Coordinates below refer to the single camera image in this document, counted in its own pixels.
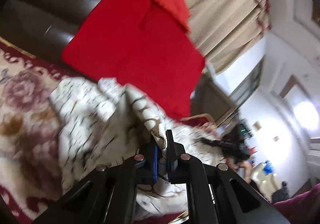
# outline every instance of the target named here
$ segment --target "blue object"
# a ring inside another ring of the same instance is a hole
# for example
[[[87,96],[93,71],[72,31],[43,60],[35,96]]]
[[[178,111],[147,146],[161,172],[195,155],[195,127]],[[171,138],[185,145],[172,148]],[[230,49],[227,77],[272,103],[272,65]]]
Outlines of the blue object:
[[[269,173],[273,173],[273,167],[270,161],[265,161],[265,167],[263,168],[264,174],[268,175]]]
[[[154,146],[155,156],[153,158],[153,180],[156,183],[158,178],[158,147]]]
[[[254,164],[256,162],[255,158],[249,158],[248,161],[249,161],[250,164]]]

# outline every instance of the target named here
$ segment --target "black metal bracket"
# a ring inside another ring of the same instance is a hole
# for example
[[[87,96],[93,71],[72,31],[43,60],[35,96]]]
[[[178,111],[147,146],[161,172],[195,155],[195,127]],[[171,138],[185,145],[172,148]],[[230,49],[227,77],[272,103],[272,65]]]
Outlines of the black metal bracket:
[[[189,223],[289,223],[227,165],[203,164],[173,141],[171,130],[166,135],[168,179],[187,186]],[[121,166],[98,165],[33,224],[132,223],[137,185],[156,183],[161,156],[152,137]]]

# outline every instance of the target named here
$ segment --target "brown leather sofa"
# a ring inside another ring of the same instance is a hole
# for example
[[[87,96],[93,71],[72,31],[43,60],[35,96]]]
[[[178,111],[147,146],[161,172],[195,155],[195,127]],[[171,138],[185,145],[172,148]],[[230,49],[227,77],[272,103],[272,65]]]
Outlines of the brown leather sofa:
[[[0,36],[54,64],[101,0],[7,0],[0,12]]]

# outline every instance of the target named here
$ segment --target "metal bolt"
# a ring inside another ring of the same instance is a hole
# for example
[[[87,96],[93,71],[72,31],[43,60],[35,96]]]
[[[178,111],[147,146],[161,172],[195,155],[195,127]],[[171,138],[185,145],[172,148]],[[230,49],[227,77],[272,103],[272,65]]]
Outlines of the metal bolt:
[[[221,171],[226,171],[228,170],[228,165],[226,165],[225,163],[220,163],[218,165],[218,168],[221,170]]]
[[[97,171],[105,171],[106,168],[107,168],[107,167],[106,167],[104,164],[102,164],[102,163],[100,163],[100,164],[98,164],[98,165],[96,166],[96,170],[97,170]]]
[[[182,154],[182,155],[180,155],[180,158],[182,160],[189,160],[190,159],[190,155],[189,154]]]
[[[135,156],[134,156],[134,159],[135,159],[136,161],[143,161],[144,156],[143,156],[143,155],[135,155]]]

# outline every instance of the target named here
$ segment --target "pink rose pattern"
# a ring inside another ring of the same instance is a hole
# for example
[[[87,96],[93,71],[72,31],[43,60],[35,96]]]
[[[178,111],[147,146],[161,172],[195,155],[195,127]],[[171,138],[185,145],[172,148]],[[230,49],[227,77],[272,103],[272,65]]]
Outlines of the pink rose pattern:
[[[14,74],[14,71],[4,69],[1,76],[3,77],[0,80],[0,86],[3,86],[3,99],[0,100],[1,104],[6,105],[5,109],[9,110],[11,116],[18,114],[25,117],[25,113],[29,111],[32,111],[33,115],[40,112],[44,114],[44,111],[49,107],[47,98],[50,92],[43,80],[47,76],[36,74],[36,71],[31,69],[22,70],[17,74]],[[38,115],[38,117],[31,117],[31,120],[23,120],[21,130],[7,137],[17,138],[14,158],[21,163],[21,174],[24,179],[46,194],[46,198],[37,198],[36,196],[24,198],[28,209],[39,214],[39,209],[36,206],[37,201],[49,202],[59,199],[62,195],[61,171],[58,164],[59,131],[60,128],[55,116],[43,119]],[[8,207],[12,212],[19,213],[19,216],[15,217],[20,223],[30,223],[32,220],[26,217],[23,209],[19,205],[15,205],[16,202],[13,198],[10,200],[12,203]]]
[[[10,78],[2,92],[6,104],[25,112],[39,109],[48,95],[43,79],[30,70],[23,70]]]

